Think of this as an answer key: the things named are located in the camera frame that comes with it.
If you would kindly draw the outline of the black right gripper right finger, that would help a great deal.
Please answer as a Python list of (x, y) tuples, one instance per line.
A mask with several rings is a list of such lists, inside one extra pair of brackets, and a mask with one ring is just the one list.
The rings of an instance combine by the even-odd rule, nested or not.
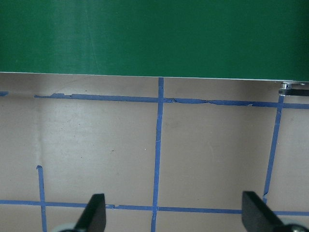
[(243, 191), (241, 220), (247, 232), (286, 232), (284, 223), (254, 191)]

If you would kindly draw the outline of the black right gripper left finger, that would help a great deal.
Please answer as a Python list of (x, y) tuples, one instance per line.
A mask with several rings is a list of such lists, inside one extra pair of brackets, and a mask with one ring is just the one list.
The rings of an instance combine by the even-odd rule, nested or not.
[(106, 228), (106, 207), (104, 194), (92, 195), (86, 208), (75, 224), (74, 232), (104, 232)]

